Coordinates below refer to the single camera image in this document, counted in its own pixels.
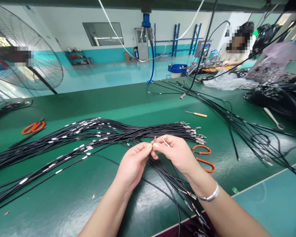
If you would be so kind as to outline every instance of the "person's left hand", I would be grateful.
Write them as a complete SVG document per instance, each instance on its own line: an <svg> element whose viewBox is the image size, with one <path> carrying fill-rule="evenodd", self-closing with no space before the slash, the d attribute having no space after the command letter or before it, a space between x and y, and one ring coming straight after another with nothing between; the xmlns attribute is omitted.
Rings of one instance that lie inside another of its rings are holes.
<svg viewBox="0 0 296 237"><path fill-rule="evenodd" d="M141 179L151 150L152 144L146 142L130 148L119 165L115 181L126 190L133 191Z"/></svg>

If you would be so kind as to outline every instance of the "green workbench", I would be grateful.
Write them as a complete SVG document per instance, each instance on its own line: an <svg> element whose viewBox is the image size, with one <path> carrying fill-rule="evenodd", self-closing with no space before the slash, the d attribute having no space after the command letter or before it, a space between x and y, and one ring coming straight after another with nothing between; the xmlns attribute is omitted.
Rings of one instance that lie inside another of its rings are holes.
<svg viewBox="0 0 296 237"><path fill-rule="evenodd" d="M231 102L234 113L249 122L275 127L263 109L243 99L244 90L218 91L199 84L195 84L193 89ZM234 194L233 187L242 191L283 170L276 164L273 167L262 164L235 134L241 159L238 162L226 121L201 101L189 96L180 100L177 94L159 95L148 91L169 92L153 84L146 86L139 83L36 97L31 107L0 117L0 152L21 140L22 129L42 117L47 128L34 136L33 140L85 118L102 117L139 126L184 121L191 123L192 127L202 127L198 133L207 137L206 145L212 150L210 155L203 155L202 158L215 164L216 172L212 176L230 195ZM208 117L184 111L207 114ZM286 132L296 135L295 125L281 118L278 120L287 127ZM283 151L296 146L296 138L278 136ZM77 141L1 170L0 185L39 169L82 143ZM126 148L113 145L99 154L120 162L125 152ZM68 160L68 164L80 158ZM291 165L296 163L296 149L287 159ZM161 157L161 160L171 167L165 157ZM117 169L113 163L98 157L89 157L66 169L0 209L0 236L77 236L113 181ZM149 165L143 176L170 193ZM41 180L31 183L29 187ZM174 203L156 188L140 182L127 206L119 235L151 236L176 223L178 215Z"/></svg>

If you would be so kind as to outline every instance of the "transparent plastic bag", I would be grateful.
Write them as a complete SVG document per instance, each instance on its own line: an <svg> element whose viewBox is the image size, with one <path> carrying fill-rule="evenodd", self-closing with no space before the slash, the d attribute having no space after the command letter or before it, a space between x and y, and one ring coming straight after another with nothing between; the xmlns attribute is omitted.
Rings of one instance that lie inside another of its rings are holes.
<svg viewBox="0 0 296 237"><path fill-rule="evenodd" d="M216 76L228 71L225 69L225 67L221 67L219 69L219 72L217 73ZM223 91L233 91L237 88L241 89L254 89L256 88L259 83L255 82L253 80L246 80L244 78L237 78L237 75L234 73L225 73L217 78L214 78L209 81L204 81L203 82L205 86L207 87L213 87L217 88Z"/></svg>
<svg viewBox="0 0 296 237"><path fill-rule="evenodd" d="M260 84L276 83L285 76L285 68L289 61L296 60L296 44L292 42L271 44L263 52L267 58L252 68L244 78Z"/></svg>

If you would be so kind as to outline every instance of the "blue hose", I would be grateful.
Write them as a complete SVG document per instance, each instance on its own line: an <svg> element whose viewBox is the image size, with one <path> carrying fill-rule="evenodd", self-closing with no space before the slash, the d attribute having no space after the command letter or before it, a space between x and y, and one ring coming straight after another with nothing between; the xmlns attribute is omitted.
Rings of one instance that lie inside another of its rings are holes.
<svg viewBox="0 0 296 237"><path fill-rule="evenodd" d="M155 60L154 60L155 55L154 55L154 47L153 47L153 45L151 46L151 49L152 49L152 58L153 58L153 60L152 60L152 73L151 73L151 78L150 78L149 81L146 82L146 85L148 85L150 82L153 81L152 77L154 76L154 69L155 69Z"/></svg>

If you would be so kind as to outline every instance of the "fan guard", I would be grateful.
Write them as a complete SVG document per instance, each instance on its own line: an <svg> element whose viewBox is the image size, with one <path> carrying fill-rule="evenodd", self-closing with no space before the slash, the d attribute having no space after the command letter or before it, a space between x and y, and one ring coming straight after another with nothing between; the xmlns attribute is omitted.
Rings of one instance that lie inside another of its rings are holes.
<svg viewBox="0 0 296 237"><path fill-rule="evenodd" d="M0 47L3 46L36 47L36 66L7 67L0 71L0 80L37 91L50 89L37 74L52 88L62 82L62 65L49 44L23 20L0 6Z"/></svg>

